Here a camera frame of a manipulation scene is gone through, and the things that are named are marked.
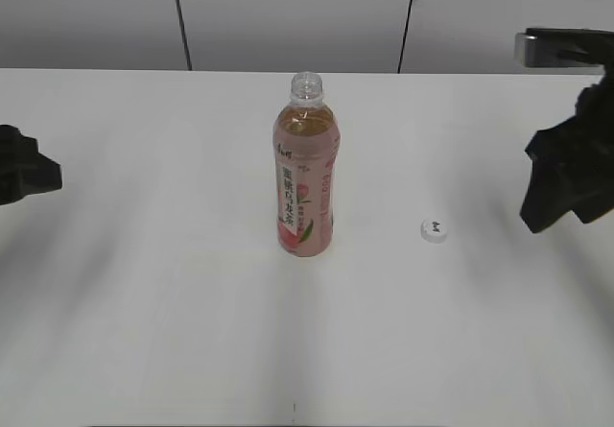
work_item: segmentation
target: white table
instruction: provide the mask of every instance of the white table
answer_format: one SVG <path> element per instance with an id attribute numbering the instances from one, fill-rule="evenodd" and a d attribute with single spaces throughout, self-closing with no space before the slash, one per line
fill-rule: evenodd
<path id="1" fill-rule="evenodd" d="M 64 175 L 0 208 L 0 425 L 614 425 L 614 215 L 518 216 L 526 144 L 594 80 L 325 75 L 335 236 L 297 259 L 289 75 L 0 71 Z"/>

